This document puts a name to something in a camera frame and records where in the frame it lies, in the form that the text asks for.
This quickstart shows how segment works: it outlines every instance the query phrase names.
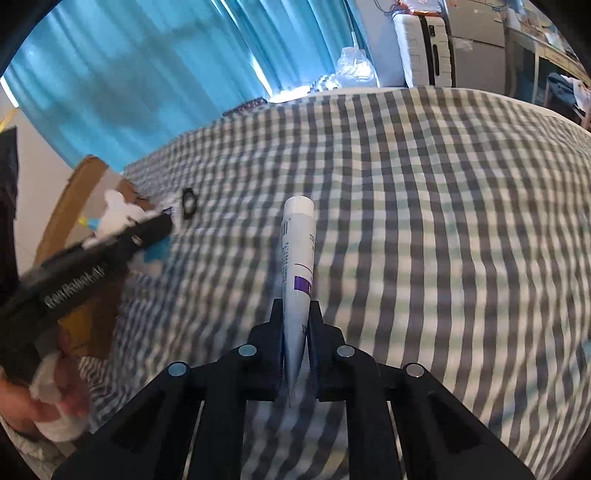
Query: tube cap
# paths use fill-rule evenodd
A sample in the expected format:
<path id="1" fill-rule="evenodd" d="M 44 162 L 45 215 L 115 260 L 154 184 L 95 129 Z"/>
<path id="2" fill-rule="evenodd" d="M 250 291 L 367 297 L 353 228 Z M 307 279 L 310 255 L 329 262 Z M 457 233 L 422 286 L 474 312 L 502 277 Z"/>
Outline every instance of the tube cap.
<path id="1" fill-rule="evenodd" d="M 283 217 L 303 213 L 314 218 L 314 202 L 308 197 L 296 196 L 289 198 L 283 208 Z"/>

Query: black handheld tool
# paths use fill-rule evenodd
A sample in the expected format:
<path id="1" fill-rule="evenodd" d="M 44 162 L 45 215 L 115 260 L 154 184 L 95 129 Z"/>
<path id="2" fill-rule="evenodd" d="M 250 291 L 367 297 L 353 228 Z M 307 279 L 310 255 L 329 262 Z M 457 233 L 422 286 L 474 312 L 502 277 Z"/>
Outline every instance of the black handheld tool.
<path id="1" fill-rule="evenodd" d="M 76 244 L 21 277 L 0 306 L 0 365 L 8 378 L 30 383 L 40 363 L 33 341 L 105 283 L 127 275 L 133 256 L 164 240 L 172 225 L 158 215 L 92 247 Z"/>

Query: checkered bedsheet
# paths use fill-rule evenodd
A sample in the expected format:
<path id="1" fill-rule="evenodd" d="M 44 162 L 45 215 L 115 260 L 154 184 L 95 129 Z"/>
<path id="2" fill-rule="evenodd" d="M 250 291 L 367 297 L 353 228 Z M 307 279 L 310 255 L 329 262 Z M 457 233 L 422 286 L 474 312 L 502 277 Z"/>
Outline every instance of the checkered bedsheet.
<path id="1" fill-rule="evenodd" d="M 211 362 L 281 296 L 287 198 L 319 213 L 313 298 L 348 343 L 418 361 L 549 479 L 590 423 L 591 137 L 468 90 L 304 98 L 217 121 L 129 166 L 200 214 L 163 275 L 132 277 L 112 357 L 86 359 L 97 424 L 170 362 Z M 249 403 L 244 479 L 345 478 L 342 404 Z"/>

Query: white suitcase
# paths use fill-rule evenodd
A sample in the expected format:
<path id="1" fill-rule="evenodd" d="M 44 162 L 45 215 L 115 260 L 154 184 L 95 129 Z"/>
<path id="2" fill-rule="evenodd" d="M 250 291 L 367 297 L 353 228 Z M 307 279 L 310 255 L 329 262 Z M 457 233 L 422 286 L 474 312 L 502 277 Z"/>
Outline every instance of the white suitcase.
<path id="1" fill-rule="evenodd" d="M 393 20 L 407 85 L 451 87 L 452 60 L 443 19 L 397 14 Z"/>

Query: white wall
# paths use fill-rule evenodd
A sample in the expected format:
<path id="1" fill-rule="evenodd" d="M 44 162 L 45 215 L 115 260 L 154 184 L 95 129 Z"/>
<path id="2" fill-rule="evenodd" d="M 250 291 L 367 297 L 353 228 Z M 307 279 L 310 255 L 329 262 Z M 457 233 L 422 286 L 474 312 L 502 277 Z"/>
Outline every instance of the white wall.
<path id="1" fill-rule="evenodd" d="M 0 122 L 13 109 L 0 88 Z M 35 251 L 53 209 L 72 174 L 72 169 L 43 140 L 23 112 L 19 111 L 8 127 L 18 128 L 17 221 L 15 243 L 20 273 L 31 268 Z"/>
<path id="2" fill-rule="evenodd" d="M 374 0 L 355 0 L 368 36 L 369 49 L 382 87 L 402 87 L 404 69 L 398 39 L 392 17 L 385 16 Z M 393 0 L 379 0 L 384 10 L 388 10 Z"/>

